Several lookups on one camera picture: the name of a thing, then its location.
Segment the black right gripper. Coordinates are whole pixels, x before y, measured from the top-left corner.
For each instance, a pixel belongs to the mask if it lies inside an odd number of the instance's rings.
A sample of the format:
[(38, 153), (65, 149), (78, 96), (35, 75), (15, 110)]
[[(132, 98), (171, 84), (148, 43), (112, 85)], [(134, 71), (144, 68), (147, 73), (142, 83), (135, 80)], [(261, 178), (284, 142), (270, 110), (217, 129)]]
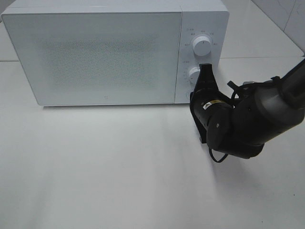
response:
[(200, 73), (190, 97), (190, 111), (201, 143), (229, 145), (235, 143), (232, 123), (233, 107), (218, 90), (212, 65), (200, 64)]

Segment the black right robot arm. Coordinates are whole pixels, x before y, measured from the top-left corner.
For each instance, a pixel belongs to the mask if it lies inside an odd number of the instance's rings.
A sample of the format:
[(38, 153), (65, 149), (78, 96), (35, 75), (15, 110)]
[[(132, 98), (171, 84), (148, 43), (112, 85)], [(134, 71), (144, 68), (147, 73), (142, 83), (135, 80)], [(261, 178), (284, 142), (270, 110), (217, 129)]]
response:
[(190, 94), (190, 112), (202, 144), (209, 152), (249, 159), (261, 153), (269, 140), (305, 118), (305, 63), (284, 77), (238, 86), (229, 82), (231, 96), (219, 91), (212, 65), (200, 64)]

